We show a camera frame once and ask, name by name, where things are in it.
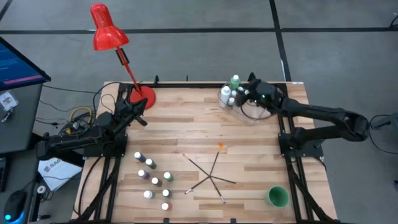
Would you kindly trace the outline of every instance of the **paint bottle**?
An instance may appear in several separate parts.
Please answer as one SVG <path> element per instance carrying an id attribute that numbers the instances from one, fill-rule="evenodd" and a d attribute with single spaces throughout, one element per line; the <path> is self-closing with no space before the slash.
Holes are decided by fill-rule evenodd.
<path id="1" fill-rule="evenodd" d="M 170 172 L 165 172 L 163 176 L 167 181 L 173 181 L 174 179 L 173 175 Z"/>
<path id="2" fill-rule="evenodd" d="M 151 168 L 155 169 L 156 168 L 156 163 L 152 159 L 147 159 L 145 163 Z"/>
<path id="3" fill-rule="evenodd" d="M 142 155 L 141 152 L 134 153 L 134 157 L 140 162 L 145 162 L 146 160 L 145 156 Z"/>
<path id="4" fill-rule="evenodd" d="M 152 183 L 158 187 L 162 186 L 162 181 L 157 177 L 152 178 Z"/>
<path id="5" fill-rule="evenodd" d="M 235 103 L 235 98 L 233 98 L 233 97 L 229 98 L 229 100 L 228 100 L 228 106 L 233 106 L 234 103 Z"/>
<path id="6" fill-rule="evenodd" d="M 162 191 L 162 195 L 164 197 L 170 198 L 170 197 L 172 197 L 172 192 L 167 190 L 167 189 L 165 189 L 165 190 Z"/>
<path id="7" fill-rule="evenodd" d="M 170 210 L 170 209 L 172 209 L 172 204 L 165 202 L 162 204 L 162 209 L 165 211 Z"/>
<path id="8" fill-rule="evenodd" d="M 226 107 L 228 103 L 229 95 L 231 94 L 231 89 L 228 86 L 224 86 L 220 91 L 220 98 L 218 99 L 218 103 L 220 107 Z"/>
<path id="9" fill-rule="evenodd" d="M 233 97 L 233 98 L 236 98 L 236 95 L 237 95 L 238 93 L 236 92 L 236 90 L 232 90 L 231 91 L 231 97 Z"/>
<path id="10" fill-rule="evenodd" d="M 151 192 L 150 190 L 144 191 L 144 197 L 146 199 L 152 199 L 155 197 L 155 193 Z"/>
<path id="11" fill-rule="evenodd" d="M 232 90 L 236 90 L 239 87 L 240 83 L 241 83 L 241 81 L 239 80 L 239 76 L 234 75 L 231 78 L 231 81 L 229 82 L 229 86 L 231 87 Z"/>
<path id="12" fill-rule="evenodd" d="M 146 180 L 150 177 L 149 173 L 146 172 L 145 170 L 139 170 L 138 176 L 141 177 L 142 179 L 146 179 Z"/>

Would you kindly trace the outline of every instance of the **lamp shade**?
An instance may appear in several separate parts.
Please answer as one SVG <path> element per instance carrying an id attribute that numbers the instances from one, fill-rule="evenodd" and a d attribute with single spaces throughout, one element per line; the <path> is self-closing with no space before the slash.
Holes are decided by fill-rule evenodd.
<path id="1" fill-rule="evenodd" d="M 94 50 L 108 50 L 129 42 L 125 33 L 113 25 L 109 10 L 104 4 L 93 4 L 90 12 L 97 28 L 94 34 Z"/>

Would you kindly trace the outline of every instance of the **wooden table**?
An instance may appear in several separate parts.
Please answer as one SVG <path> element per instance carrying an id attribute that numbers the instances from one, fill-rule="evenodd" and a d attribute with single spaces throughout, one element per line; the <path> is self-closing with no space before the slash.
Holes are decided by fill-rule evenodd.
<path id="1" fill-rule="evenodd" d="M 289 97 L 301 103 L 308 103 L 303 84 L 287 83 Z M 102 95 L 116 97 L 118 84 L 107 86 Z M 126 155 L 122 158 L 112 222 L 230 222 L 238 223 L 295 223 L 294 209 L 290 200 L 284 208 L 274 208 L 263 200 L 264 192 L 275 185 L 283 186 L 290 194 L 285 160 L 280 156 L 277 135 L 277 116 L 247 125 L 226 113 L 218 105 L 217 88 L 155 88 L 156 104 L 146 110 L 146 127 L 134 121 L 126 132 L 129 142 Z M 113 99 L 105 96 L 103 103 L 114 108 Z M 100 105 L 98 114 L 107 109 Z M 312 119 L 294 118 L 296 126 L 313 127 Z M 210 180 L 206 180 L 193 192 L 186 190 L 206 177 L 192 163 L 183 157 L 188 155 L 207 172 L 215 159 L 218 143 L 222 148 L 213 175 L 242 183 L 234 185 L 216 180 L 223 204 Z M 146 158 L 157 163 L 151 170 L 134 158 L 135 152 L 142 152 Z M 96 158 L 85 162 L 82 180 Z M 308 189 L 324 211 L 336 218 L 324 167 L 313 158 L 303 158 Z M 163 186 L 156 187 L 149 180 L 138 177 L 137 171 L 145 169 L 151 177 L 163 180 Z M 83 209 L 92 201 L 98 191 L 103 159 L 99 161 L 89 176 L 83 193 Z M 173 182 L 166 182 L 162 175 L 169 171 L 174 175 Z M 173 193 L 171 199 L 162 196 L 162 189 Z M 143 197 L 145 190 L 153 190 L 155 199 Z M 78 205 L 79 193 L 75 207 Z M 301 212 L 306 218 L 305 209 L 299 194 Z M 161 204 L 170 202 L 172 209 L 163 211 Z M 106 195 L 101 212 L 106 213 Z"/>

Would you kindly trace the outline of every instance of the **monitor screen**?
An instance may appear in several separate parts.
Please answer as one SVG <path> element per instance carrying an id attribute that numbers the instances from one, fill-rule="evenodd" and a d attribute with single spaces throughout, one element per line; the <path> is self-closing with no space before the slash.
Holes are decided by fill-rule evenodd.
<path id="1" fill-rule="evenodd" d="M 34 85 L 51 78 L 0 38 L 0 90 Z"/>

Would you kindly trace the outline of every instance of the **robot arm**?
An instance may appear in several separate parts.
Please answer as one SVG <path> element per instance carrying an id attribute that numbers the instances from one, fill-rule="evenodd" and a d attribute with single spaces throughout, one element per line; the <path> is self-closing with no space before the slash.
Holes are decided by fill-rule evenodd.
<path id="1" fill-rule="evenodd" d="M 141 118 L 147 99 L 137 103 L 120 100 L 115 104 L 115 113 L 100 114 L 92 127 L 82 136 L 64 135 L 49 136 L 45 133 L 44 140 L 37 144 L 37 157 L 47 160 L 57 157 L 74 163 L 73 150 L 84 148 L 83 156 L 119 157 L 124 154 L 127 136 L 124 130 L 131 122 L 137 120 L 141 125 L 147 123 Z"/>
<path id="2" fill-rule="evenodd" d="M 275 86 L 260 79 L 251 81 L 246 93 L 238 96 L 238 106 L 252 100 L 271 114 L 282 116 L 303 116 L 306 118 L 329 121 L 333 126 L 324 128 L 295 128 L 289 136 L 289 143 L 295 149 L 311 140 L 343 138 L 347 141 L 364 141 L 368 137 L 369 123 L 357 113 L 341 108 L 304 105 L 283 95 Z"/>

